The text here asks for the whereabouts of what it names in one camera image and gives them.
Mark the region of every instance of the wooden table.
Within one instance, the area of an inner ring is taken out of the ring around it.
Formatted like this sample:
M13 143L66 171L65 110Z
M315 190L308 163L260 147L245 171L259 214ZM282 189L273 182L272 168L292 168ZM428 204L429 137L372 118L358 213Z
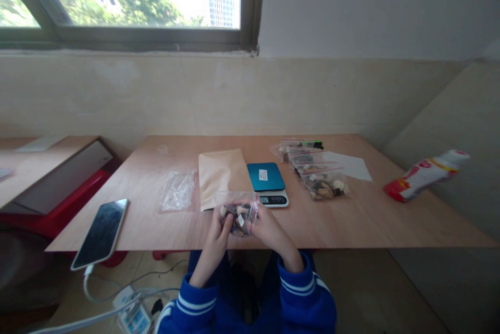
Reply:
M290 206L273 209L299 248L495 247L498 244L430 192L411 203L388 197L382 187L403 171L360 136L315 135L326 150L364 158L373 182L349 179L351 197L314 202L287 163L278 163ZM280 137L150 136L123 163L47 248L77 251L99 206L128 198L117 250L201 249L212 212L195 205L159 214L160 193L170 171L196 168L198 154L239 147L247 163L277 162L268 148ZM253 237L230 237L230 249L261 249Z
M69 136L43 152L16 152L35 138L0 139L0 168L14 174L0 182L0 207L50 174L58 166L97 140L97 136Z

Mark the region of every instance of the kraft paper envelope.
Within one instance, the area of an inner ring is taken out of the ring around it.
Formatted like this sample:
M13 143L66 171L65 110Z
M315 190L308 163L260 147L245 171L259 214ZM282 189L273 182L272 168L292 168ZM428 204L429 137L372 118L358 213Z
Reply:
M202 211L216 206L214 194L217 191L254 190L240 149L201 153L198 168Z

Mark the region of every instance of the sleeve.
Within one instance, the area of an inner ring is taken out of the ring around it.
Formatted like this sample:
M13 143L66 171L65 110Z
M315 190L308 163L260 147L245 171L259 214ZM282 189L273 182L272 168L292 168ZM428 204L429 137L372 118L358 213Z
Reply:
M192 274L182 280L177 299L168 303L160 313L155 333L208 333L215 317L218 284L199 289L189 284Z
M278 260L284 332L335 332L337 310L330 290L313 272L307 256L301 256L304 271L299 274L289 273Z

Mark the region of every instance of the smartphone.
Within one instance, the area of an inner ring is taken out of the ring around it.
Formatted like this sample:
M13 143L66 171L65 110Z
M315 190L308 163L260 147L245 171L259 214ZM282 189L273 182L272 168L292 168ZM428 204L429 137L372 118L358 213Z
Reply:
M100 206L89 232L77 256L74 258L71 270L82 269L111 257L128 206L128 199L117 200Z

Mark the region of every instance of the white wall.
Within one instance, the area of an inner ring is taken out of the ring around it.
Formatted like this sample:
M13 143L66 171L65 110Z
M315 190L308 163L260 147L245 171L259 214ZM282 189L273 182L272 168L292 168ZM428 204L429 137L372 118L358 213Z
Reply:
M381 146L461 64L169 56L2 56L0 134L360 133Z
M461 60L500 38L500 0L264 0L266 57Z
M435 193L500 241L500 63L474 63L383 149L405 168L448 149L471 155ZM500 332L500 250L392 250L454 334Z

